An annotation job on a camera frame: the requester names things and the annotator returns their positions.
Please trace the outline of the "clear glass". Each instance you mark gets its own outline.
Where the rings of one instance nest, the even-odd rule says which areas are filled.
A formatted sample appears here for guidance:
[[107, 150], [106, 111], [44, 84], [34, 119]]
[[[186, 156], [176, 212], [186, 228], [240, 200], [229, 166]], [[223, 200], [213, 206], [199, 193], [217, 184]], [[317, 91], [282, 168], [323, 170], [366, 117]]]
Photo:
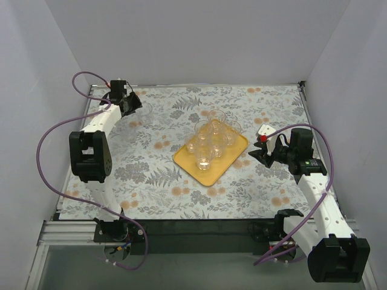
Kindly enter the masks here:
[[135, 111], [140, 123], [147, 126], [152, 123], [153, 107], [148, 102], [143, 102], [142, 106]]
[[220, 134], [223, 132], [225, 122], [227, 120], [226, 114], [219, 109], [211, 110], [207, 116], [208, 121], [213, 126], [213, 133]]
[[208, 170], [214, 158], [211, 145], [199, 145], [195, 150], [195, 162], [200, 170]]
[[225, 134], [215, 134], [211, 137], [211, 145], [216, 158], [222, 157], [228, 144]]

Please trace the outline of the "clear glass mid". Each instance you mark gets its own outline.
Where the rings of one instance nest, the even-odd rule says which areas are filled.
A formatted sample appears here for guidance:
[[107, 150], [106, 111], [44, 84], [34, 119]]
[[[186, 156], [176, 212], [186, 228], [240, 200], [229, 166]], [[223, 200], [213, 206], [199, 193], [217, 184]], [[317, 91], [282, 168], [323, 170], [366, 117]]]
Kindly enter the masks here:
[[206, 120], [198, 121], [194, 129], [200, 142], [208, 140], [213, 134], [213, 124]]
[[235, 120], [229, 120], [225, 122], [224, 133], [227, 138], [227, 145], [232, 146], [236, 143], [236, 140], [241, 133], [241, 125]]

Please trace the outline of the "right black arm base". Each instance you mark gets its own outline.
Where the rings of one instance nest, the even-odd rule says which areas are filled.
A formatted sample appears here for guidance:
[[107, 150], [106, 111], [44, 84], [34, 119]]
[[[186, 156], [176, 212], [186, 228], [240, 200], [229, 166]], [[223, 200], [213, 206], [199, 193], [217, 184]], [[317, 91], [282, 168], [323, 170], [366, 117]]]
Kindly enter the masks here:
[[[246, 219], [248, 247], [245, 252], [261, 256], [277, 245], [283, 238], [283, 232], [273, 219]], [[297, 256], [298, 245], [289, 238], [266, 259], [268, 262], [296, 263], [302, 260]]]

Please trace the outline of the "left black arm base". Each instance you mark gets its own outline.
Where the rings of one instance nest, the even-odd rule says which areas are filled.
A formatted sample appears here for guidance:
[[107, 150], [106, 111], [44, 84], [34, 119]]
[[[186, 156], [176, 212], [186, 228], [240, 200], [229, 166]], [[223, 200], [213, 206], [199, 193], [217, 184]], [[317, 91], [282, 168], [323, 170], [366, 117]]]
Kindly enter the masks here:
[[104, 244], [103, 254], [110, 261], [122, 262], [131, 253], [135, 244], [145, 244], [144, 230], [124, 219], [103, 221], [94, 218], [96, 223], [93, 242]]

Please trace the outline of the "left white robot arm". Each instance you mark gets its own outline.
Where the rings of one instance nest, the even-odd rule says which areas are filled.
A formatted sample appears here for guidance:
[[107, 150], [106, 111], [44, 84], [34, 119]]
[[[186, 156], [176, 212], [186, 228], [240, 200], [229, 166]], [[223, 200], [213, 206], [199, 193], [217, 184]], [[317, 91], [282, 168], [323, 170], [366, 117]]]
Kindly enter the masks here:
[[108, 135], [117, 122], [135, 113], [142, 103], [126, 80], [110, 81], [110, 91], [99, 104], [99, 110], [80, 131], [70, 133], [70, 160], [73, 175], [90, 191], [97, 204], [97, 219], [113, 222], [122, 211], [112, 190], [110, 174], [112, 156]]

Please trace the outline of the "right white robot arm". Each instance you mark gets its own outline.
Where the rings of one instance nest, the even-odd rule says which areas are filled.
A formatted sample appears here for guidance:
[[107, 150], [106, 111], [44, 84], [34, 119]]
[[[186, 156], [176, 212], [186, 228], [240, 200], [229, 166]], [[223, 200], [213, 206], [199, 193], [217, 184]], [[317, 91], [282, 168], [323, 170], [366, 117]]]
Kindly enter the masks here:
[[334, 170], [327, 170], [321, 159], [313, 156], [315, 127], [307, 124], [289, 125], [290, 139], [281, 130], [262, 125], [257, 133], [257, 148], [249, 155], [266, 168], [273, 163], [285, 164], [311, 208], [303, 215], [294, 209], [279, 210], [273, 225], [251, 227], [252, 236], [277, 244], [260, 257], [259, 265], [276, 259], [288, 240], [301, 249], [306, 258], [311, 278], [318, 283], [358, 283], [361, 281], [370, 253], [365, 238], [355, 235], [347, 224], [331, 192]]

